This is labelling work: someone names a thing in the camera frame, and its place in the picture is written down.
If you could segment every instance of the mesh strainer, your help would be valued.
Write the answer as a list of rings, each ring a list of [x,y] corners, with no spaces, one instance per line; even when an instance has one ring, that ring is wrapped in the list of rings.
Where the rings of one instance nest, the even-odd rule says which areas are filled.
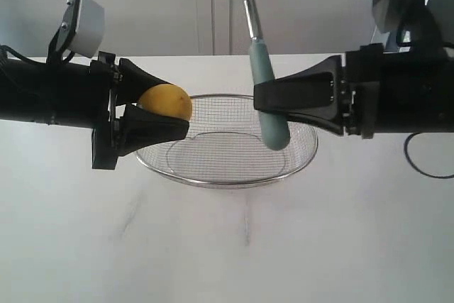
[[[136,152],[146,167],[172,180],[210,188],[246,188],[273,182],[306,167],[314,158],[315,130],[289,122],[291,140],[269,150],[260,140],[253,98],[207,94],[192,97],[187,137]]]

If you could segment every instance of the wire mesh basket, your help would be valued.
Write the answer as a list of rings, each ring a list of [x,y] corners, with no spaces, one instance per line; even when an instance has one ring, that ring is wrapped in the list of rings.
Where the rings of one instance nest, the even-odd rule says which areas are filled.
[[[192,103],[187,137],[138,150],[144,166],[185,184],[239,189],[294,174],[316,154],[315,130],[292,122],[289,145],[279,151],[268,149],[260,139],[252,97],[207,94],[192,97]]]

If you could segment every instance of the white table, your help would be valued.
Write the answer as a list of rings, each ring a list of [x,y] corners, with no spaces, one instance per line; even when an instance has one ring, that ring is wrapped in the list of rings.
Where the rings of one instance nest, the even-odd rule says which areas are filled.
[[[325,57],[272,61],[285,76]],[[252,93],[245,56],[131,59],[190,94]],[[403,135],[319,131],[304,171],[220,192],[133,155],[91,170],[89,130],[0,121],[0,132],[0,302],[453,300],[454,181],[415,173]],[[415,153],[453,171],[454,137],[425,139]]]

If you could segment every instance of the white tabletop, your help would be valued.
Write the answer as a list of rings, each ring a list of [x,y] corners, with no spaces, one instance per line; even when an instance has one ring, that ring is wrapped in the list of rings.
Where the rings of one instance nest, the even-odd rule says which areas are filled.
[[[272,62],[281,77],[325,57]],[[131,59],[190,94],[252,93],[246,56]],[[454,181],[415,173],[404,135],[318,131],[302,172],[220,192],[166,180],[133,155],[91,170],[87,129],[0,121],[0,132],[0,302],[454,297]],[[422,136],[415,153],[454,172],[453,135]]]

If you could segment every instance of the metal rim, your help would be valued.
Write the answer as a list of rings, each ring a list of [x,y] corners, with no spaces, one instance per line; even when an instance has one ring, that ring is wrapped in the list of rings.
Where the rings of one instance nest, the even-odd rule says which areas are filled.
[[[239,95],[239,94],[202,94],[202,95],[191,96],[191,99],[203,99],[206,97],[228,97],[228,98],[252,99],[252,100],[254,99],[253,96]],[[314,151],[313,151],[311,157],[305,163],[303,163],[300,167],[295,168],[291,172],[288,172],[288,173],[285,173],[282,175],[278,175],[278,176],[273,176],[273,177],[264,177],[262,179],[257,179],[257,180],[228,181],[227,182],[227,181],[203,181],[203,180],[189,179],[186,177],[180,177],[178,175],[175,175],[175,174],[172,174],[169,172],[165,172],[163,170],[159,170],[155,167],[151,167],[149,164],[146,163],[146,161],[144,161],[142,159],[142,157],[139,155],[138,150],[136,150],[134,152],[134,154],[137,157],[138,161],[142,165],[147,167],[149,170],[152,170],[153,172],[156,172],[160,175],[170,178],[171,180],[176,180],[183,184],[200,186],[200,187],[225,187],[226,189],[235,189],[232,187],[241,187],[241,186],[246,186],[246,187],[249,187],[252,185],[258,186],[261,184],[266,184],[268,182],[276,182],[276,181],[282,180],[286,177],[289,177],[290,175],[293,175],[293,174],[299,172],[300,170],[303,170],[304,168],[306,168],[308,165],[310,165],[312,163],[312,160],[315,158],[315,155],[317,154],[317,151],[319,149],[319,136],[317,135],[317,132],[315,131],[314,127],[309,126],[309,125],[305,125],[305,126],[307,126],[310,129],[311,135],[314,137],[314,140],[315,140],[314,141],[315,148],[314,148]]]

